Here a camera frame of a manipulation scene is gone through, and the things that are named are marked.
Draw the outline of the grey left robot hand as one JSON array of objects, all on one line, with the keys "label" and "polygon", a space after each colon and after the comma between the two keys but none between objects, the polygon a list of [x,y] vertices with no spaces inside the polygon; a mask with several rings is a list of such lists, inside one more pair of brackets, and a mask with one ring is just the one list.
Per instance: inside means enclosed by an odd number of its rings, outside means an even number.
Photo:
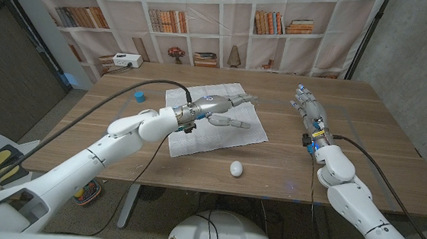
[{"label": "grey left robot hand", "polygon": [[176,114],[179,126],[177,130],[191,133],[196,128],[195,121],[204,118],[213,126],[233,126],[249,129],[249,123],[241,122],[228,116],[221,116],[221,113],[227,113],[231,108],[257,99],[258,96],[249,94],[236,94],[233,96],[207,95],[191,103],[187,102],[182,106],[174,107],[173,111]]}]

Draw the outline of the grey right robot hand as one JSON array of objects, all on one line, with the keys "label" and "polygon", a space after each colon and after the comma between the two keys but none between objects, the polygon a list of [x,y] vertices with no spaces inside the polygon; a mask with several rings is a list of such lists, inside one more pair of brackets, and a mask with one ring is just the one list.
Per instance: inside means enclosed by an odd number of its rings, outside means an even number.
[{"label": "grey right robot hand", "polygon": [[328,128],[327,113],[311,91],[303,84],[296,88],[296,100],[291,105],[300,113],[306,133],[302,135],[302,145],[313,153],[317,149],[333,145],[333,136]]}]

